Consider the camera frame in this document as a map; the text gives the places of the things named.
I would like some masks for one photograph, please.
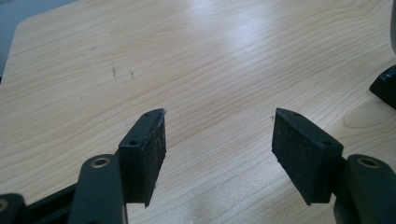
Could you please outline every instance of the light wood grain surface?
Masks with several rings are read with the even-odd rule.
[[[82,0],[23,21],[0,86],[0,193],[32,203],[163,107],[168,153],[130,223],[334,223],[271,152],[277,107],[344,156],[396,169],[396,111],[368,91],[396,63],[391,1]]]

